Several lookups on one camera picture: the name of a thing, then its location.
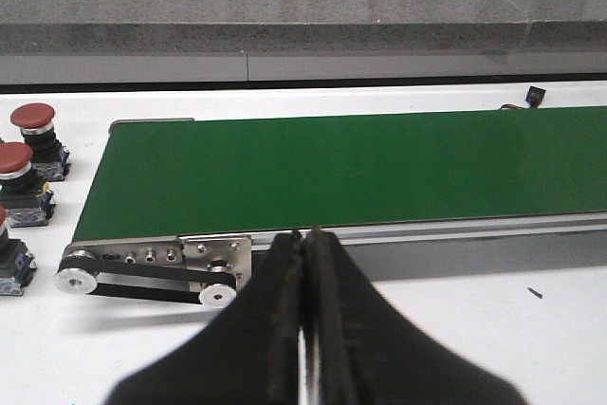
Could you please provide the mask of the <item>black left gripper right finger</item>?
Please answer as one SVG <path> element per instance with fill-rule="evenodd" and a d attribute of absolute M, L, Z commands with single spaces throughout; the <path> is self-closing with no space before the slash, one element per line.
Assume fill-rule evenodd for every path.
<path fill-rule="evenodd" d="M 303 248 L 310 392 L 320 404 L 522 404 L 504 379 L 459 357 L 402 316 L 337 236 Z"/>

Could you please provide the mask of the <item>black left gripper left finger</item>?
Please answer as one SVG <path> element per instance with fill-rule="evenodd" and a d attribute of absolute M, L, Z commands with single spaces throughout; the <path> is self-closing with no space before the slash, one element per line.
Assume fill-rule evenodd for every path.
<path fill-rule="evenodd" d="M 109 404 L 296 404 L 302 236 L 274 237 L 237 297 L 195 337 L 118 383 Z"/>

